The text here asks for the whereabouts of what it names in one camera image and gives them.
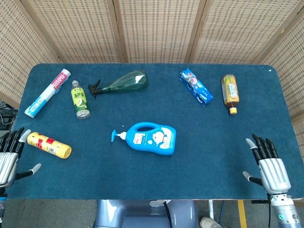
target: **floor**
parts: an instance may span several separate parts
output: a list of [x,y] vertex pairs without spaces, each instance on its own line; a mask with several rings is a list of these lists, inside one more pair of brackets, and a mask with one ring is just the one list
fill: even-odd
[[[221,200],[214,200],[214,216],[219,221]],[[92,228],[96,214],[96,200],[66,199],[11,199],[6,204],[4,228]],[[304,208],[297,208],[304,221]],[[208,215],[208,201],[197,201],[198,217]],[[268,206],[245,201],[247,227],[267,228]],[[226,200],[220,224],[230,228],[241,228],[238,202]],[[271,227],[278,227],[272,217]]]

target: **blue soap bottle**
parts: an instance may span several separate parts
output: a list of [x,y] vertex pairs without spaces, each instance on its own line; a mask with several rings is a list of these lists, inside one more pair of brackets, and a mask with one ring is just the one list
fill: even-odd
[[[149,128],[149,130],[140,131],[143,128]],[[116,136],[126,140],[127,144],[134,150],[161,155],[173,155],[174,153],[176,130],[170,126],[140,122],[133,125],[127,132],[117,134],[114,130],[111,142],[114,141]]]

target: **red label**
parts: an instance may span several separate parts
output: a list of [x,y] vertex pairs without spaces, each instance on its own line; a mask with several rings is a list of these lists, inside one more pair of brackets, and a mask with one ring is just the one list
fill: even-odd
[[43,140],[42,139],[38,139],[38,148],[42,150],[42,142]]
[[48,138],[48,139],[47,139],[47,143],[49,143],[49,144],[52,144],[53,141],[55,141],[55,139],[51,139],[51,138]]
[[55,90],[59,89],[62,84],[64,84],[65,80],[67,79],[67,75],[65,75],[63,72],[60,72],[60,74],[52,81],[52,85]]

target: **shoe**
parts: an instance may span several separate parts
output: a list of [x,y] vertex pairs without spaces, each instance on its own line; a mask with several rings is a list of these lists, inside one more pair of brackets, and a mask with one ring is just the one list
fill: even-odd
[[216,221],[214,221],[211,218],[208,217],[203,217],[200,220],[200,227],[201,228],[222,228],[219,223],[217,223]]

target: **woven panel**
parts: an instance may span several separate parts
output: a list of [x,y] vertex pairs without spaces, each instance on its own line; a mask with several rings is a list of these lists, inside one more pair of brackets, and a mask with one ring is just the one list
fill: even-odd
[[299,0],[213,0],[192,62],[250,63]]
[[183,63],[199,0],[119,1],[128,61]]
[[119,62],[105,0],[31,0],[28,4],[67,62]]
[[0,15],[0,92],[19,104],[31,68],[56,60],[14,1],[1,0]]
[[299,143],[301,156],[304,160],[304,120],[294,124],[294,132]]
[[304,113],[304,18],[272,50],[263,64],[272,65],[280,76],[290,115]]

